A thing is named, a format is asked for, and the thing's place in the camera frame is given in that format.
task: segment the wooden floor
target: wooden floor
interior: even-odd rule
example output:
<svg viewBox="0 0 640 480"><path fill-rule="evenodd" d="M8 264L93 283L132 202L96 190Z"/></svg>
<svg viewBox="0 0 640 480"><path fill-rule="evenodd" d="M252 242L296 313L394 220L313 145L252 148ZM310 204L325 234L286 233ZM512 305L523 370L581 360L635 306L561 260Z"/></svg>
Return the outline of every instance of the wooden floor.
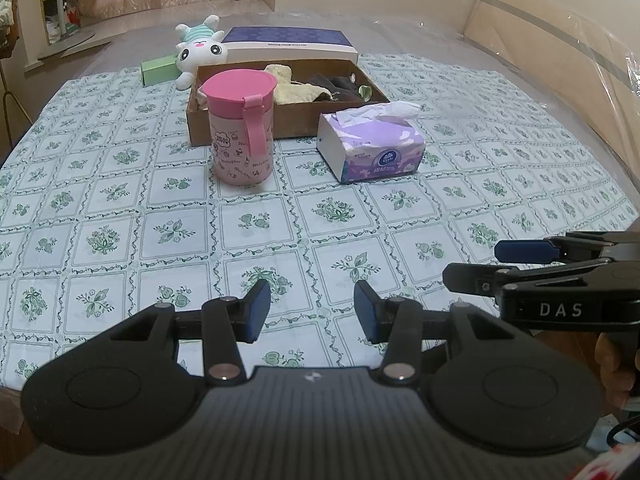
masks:
<svg viewBox="0 0 640 480"><path fill-rule="evenodd" d="M597 334L582 332L542 332L536 339L555 348L562 354L574 358L599 375L598 365L593 359ZM612 413L606 406L603 415ZM36 446L36 441L26 424L19 435L0 429L0 472L6 472L25 458Z"/></svg>

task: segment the brown open box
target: brown open box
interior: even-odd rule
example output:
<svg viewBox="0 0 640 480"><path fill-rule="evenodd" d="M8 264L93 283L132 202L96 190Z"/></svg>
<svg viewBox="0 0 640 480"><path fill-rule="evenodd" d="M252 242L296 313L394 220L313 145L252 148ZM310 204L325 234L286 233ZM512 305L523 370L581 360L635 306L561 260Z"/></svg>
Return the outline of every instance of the brown open box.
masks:
<svg viewBox="0 0 640 480"><path fill-rule="evenodd" d="M273 137L287 139L289 137L314 137L318 134L320 114L332 114L347 108L359 108L365 104L388 103L389 99L375 86L372 81L356 65L347 59L290 59L275 61L249 61L223 65L201 66L198 69L197 84L202 85L218 72L234 68L252 68L264 70L268 64L283 64L291 67L293 81L304 83L315 74L325 76L356 76L356 86L370 86L371 99L367 103L347 101L320 101L314 103L293 103L289 105L274 105L273 109ZM209 115L206 110L198 110L196 102L196 87L191 88L189 103L187 104L187 121L192 146L209 146Z"/></svg>

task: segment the white plush toy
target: white plush toy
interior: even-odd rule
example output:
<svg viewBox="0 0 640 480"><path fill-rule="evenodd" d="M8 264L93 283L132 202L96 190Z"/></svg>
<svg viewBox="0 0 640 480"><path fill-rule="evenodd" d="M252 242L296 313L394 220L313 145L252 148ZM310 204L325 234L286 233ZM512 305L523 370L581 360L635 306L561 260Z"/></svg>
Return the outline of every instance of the white plush toy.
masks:
<svg viewBox="0 0 640 480"><path fill-rule="evenodd" d="M181 43L175 47L178 51L178 59L175 64L180 69L180 77L175 80L178 90L186 90L191 87L196 79L199 66L218 65L226 62L227 49L220 43L225 37L225 31L219 30L220 18L215 14L210 15L204 24L197 27L188 27L180 24L175 27L180 35Z"/></svg>

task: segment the blue and white box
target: blue and white box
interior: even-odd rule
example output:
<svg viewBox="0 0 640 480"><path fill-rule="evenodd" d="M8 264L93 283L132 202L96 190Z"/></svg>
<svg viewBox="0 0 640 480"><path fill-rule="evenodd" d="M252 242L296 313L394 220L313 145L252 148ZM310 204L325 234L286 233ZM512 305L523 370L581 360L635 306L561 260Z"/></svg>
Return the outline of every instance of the blue and white box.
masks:
<svg viewBox="0 0 640 480"><path fill-rule="evenodd" d="M222 40L227 63L286 59L349 59L358 51L340 30L307 27L233 27Z"/></svg>

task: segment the tissue pack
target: tissue pack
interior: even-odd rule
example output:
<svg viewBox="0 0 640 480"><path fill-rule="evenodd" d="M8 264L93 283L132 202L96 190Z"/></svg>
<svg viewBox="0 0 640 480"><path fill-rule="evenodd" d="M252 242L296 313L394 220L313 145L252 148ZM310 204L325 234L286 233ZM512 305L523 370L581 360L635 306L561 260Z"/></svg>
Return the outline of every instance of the tissue pack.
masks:
<svg viewBox="0 0 640 480"><path fill-rule="evenodd" d="M396 176L418 168L424 139L407 122L380 118L344 124L336 114L320 115L316 139L318 151L340 183Z"/></svg>

